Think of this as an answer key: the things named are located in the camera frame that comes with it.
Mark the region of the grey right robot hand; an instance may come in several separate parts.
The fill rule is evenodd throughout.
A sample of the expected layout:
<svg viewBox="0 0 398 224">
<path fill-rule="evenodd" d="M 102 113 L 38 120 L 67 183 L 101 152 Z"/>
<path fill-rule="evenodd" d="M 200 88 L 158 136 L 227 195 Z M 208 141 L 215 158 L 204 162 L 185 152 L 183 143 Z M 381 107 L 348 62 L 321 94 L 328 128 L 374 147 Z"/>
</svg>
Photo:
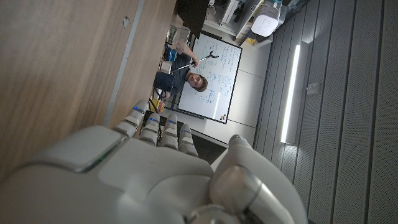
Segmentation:
<svg viewBox="0 0 398 224">
<path fill-rule="evenodd" d="M 91 126 L 1 182 L 2 223 L 307 223 L 286 176 L 240 135 L 210 164 L 187 124 L 145 116 Z"/>
</svg>

